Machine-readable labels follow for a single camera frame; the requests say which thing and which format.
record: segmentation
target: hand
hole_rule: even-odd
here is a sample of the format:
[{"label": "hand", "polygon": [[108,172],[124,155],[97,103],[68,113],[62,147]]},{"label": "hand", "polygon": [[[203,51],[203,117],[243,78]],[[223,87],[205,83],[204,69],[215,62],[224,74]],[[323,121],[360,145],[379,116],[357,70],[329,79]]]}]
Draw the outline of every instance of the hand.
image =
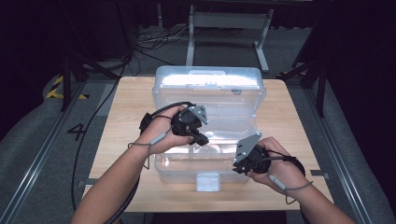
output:
[{"label": "hand", "polygon": [[155,145],[150,146],[149,155],[163,153],[166,150],[170,149],[171,147],[184,146],[190,143],[193,140],[191,136],[177,136],[172,133],[172,130],[170,130],[171,129],[170,119],[178,111],[181,111],[185,108],[186,107],[179,105],[163,111],[159,115],[165,116],[167,118],[164,117],[155,118],[135,142],[139,144],[147,144],[152,139],[158,137],[160,134],[166,133],[164,139],[162,139]]},{"label": "hand", "polygon": [[[289,152],[283,148],[273,137],[264,138],[258,144],[267,150],[280,152],[286,156],[290,155]],[[279,156],[274,152],[269,152],[269,155],[270,157]],[[251,172],[247,173],[247,176],[251,177],[255,182],[267,185],[277,192],[284,194],[285,192],[276,184],[274,184],[274,182],[269,178],[269,175],[276,177],[276,179],[282,182],[288,189],[298,188],[308,183],[308,180],[301,173],[301,171],[289,161],[271,161],[271,166],[268,172],[265,174],[256,174]],[[293,197],[292,194],[292,191],[288,192],[290,197]]]}]

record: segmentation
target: clear plastic container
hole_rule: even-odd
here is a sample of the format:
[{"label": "clear plastic container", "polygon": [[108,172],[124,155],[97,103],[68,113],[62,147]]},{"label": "clear plastic container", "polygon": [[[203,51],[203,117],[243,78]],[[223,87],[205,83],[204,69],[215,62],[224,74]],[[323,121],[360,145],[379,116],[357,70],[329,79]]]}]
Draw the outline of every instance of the clear plastic container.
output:
[{"label": "clear plastic container", "polygon": [[233,171],[236,142],[256,133],[256,110],[266,95],[259,69],[251,67],[162,66],[152,90],[157,109],[189,101],[206,106],[209,123],[198,130],[209,143],[173,147],[155,156],[166,183],[194,183],[198,174],[217,173],[220,182],[244,182]]}]

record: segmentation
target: person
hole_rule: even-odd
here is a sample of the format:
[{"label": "person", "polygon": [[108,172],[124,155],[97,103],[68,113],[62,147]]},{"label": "person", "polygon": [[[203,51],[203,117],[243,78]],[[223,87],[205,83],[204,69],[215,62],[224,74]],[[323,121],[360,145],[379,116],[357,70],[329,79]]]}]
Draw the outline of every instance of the person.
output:
[{"label": "person", "polygon": [[[184,106],[175,106],[163,111],[153,119],[147,129],[139,136],[125,152],[98,179],[82,199],[71,223],[105,223],[123,204],[132,187],[138,180],[146,158],[149,155],[163,153],[171,147],[184,146],[193,139],[190,136],[177,136],[170,131],[171,120]],[[148,143],[166,133],[165,137],[154,145]],[[289,155],[273,137],[263,138],[259,145]],[[288,189],[288,196],[300,203],[304,214],[311,223],[354,223],[345,213],[331,203],[313,185],[307,185],[308,180],[300,170],[288,161],[272,161],[266,174],[247,173],[255,182],[264,184],[277,192],[285,193],[269,177],[275,176]]]}]

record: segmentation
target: light wood surface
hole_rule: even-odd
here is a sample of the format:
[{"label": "light wood surface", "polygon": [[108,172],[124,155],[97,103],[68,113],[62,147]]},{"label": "light wood surface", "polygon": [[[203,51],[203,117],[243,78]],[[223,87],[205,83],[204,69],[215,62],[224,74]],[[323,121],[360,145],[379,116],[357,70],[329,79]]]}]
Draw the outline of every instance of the light wood surface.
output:
[{"label": "light wood surface", "polygon": [[[123,77],[111,106],[106,126],[94,159],[90,178],[99,178],[139,135],[140,120],[155,111],[151,90],[154,77]],[[319,170],[304,128],[285,83],[265,79],[267,96],[257,111],[257,127],[263,137],[273,136],[304,165],[306,176],[332,201],[323,176],[311,176]],[[150,170],[144,169],[139,188],[127,212],[256,211],[297,210],[299,204],[285,204],[285,196],[252,180],[221,184],[220,192],[197,192],[195,184],[165,184],[150,158]]]}]

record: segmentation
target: dark background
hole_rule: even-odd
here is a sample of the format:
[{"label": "dark background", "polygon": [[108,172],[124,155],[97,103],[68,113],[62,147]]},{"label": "dark background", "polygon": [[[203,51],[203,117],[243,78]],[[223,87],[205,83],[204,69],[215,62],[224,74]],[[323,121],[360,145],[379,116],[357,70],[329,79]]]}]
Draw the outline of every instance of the dark background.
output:
[{"label": "dark background", "polygon": [[[97,2],[63,1],[62,6],[59,1],[44,0],[0,3],[0,139],[42,104],[44,86],[60,71],[64,46],[94,61],[125,53],[120,26],[109,25],[119,19],[116,5]],[[396,10],[389,2],[333,4],[335,10],[321,13],[278,10],[273,26],[304,28],[314,26],[318,19],[298,61],[326,59],[333,91],[395,212],[396,84],[392,71],[396,64]],[[155,5],[125,4],[123,8],[133,12],[120,13],[125,16],[129,35],[139,24],[157,24]],[[164,26],[186,22],[188,11],[183,8],[186,6],[164,7]]]}]

